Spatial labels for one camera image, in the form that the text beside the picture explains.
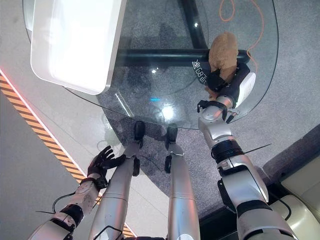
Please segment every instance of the glass table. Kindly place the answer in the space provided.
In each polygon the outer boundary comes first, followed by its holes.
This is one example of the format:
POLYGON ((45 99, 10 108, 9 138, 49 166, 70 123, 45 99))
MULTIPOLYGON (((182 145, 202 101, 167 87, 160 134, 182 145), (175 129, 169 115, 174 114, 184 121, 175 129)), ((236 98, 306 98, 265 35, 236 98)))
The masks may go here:
MULTIPOLYGON (((24 0, 28 18, 33 0, 24 0)), ((216 36, 234 33, 239 61, 252 72, 257 62, 255 86, 236 108, 232 121, 254 109, 267 92, 278 56, 278 26, 273 1, 237 1, 234 17, 231 1, 220 0, 128 0, 110 89, 96 96, 69 91, 93 104, 133 119, 180 128, 197 129, 197 103, 209 94, 194 72, 192 61, 208 62, 216 36)))

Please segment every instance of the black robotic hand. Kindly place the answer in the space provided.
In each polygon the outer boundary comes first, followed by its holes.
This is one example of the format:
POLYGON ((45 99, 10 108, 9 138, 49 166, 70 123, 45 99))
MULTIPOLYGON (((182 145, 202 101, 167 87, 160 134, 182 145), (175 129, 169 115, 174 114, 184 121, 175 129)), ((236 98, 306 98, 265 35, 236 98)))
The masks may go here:
POLYGON ((120 166, 126 159, 126 155, 124 154, 115 158, 113 152, 111 146, 107 146, 94 157, 88 167, 87 176, 91 174, 100 175, 100 177, 95 180, 95 184, 99 190, 106 188, 108 185, 106 179, 107 170, 120 166))

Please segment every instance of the yellow and black warning stripe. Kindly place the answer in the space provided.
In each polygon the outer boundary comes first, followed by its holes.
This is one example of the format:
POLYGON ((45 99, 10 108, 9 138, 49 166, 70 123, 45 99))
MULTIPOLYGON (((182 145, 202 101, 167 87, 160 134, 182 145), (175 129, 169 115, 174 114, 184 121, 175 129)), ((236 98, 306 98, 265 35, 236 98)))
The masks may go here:
MULTIPOLYGON (((40 121, 37 115, 27 105, 26 101, 20 96, 18 91, 11 85, 9 80, 0 71, 0 90, 6 98, 12 103, 13 107, 23 117, 26 123, 32 128, 37 136, 42 140, 44 145, 55 155, 65 169, 80 183, 86 176, 67 156, 65 150, 62 149, 58 141, 53 137, 52 133, 45 127, 44 123, 40 121)), ((100 203, 100 197, 96 199, 97 204, 100 203)), ((123 234, 128 237, 135 237, 134 233, 127 227, 123 228, 123 234)))

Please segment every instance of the white plastic container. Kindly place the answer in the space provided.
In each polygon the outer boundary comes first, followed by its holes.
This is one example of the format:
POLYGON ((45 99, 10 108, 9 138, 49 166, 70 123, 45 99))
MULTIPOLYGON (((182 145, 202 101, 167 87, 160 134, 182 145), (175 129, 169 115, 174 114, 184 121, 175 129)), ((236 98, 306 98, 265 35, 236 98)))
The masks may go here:
POLYGON ((35 0, 31 68, 87 94, 109 89, 127 0, 35 0))

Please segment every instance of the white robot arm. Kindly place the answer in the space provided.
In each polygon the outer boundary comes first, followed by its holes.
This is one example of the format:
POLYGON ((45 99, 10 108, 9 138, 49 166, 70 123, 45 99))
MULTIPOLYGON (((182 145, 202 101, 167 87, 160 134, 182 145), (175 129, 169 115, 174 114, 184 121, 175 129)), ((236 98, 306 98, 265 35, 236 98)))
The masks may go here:
POLYGON ((268 205, 268 190, 226 122, 228 109, 238 107, 249 95, 255 74, 239 63, 232 83, 224 87, 216 101, 200 101, 198 127, 221 175, 218 188, 223 203, 237 214, 240 240, 297 239, 286 221, 268 205))
POLYGON ((40 225, 29 240, 72 240, 72 233, 82 219, 93 209, 99 191, 108 184, 107 169, 119 166, 126 158, 114 158, 113 150, 107 146, 91 162, 88 176, 78 186, 70 202, 60 212, 40 225))

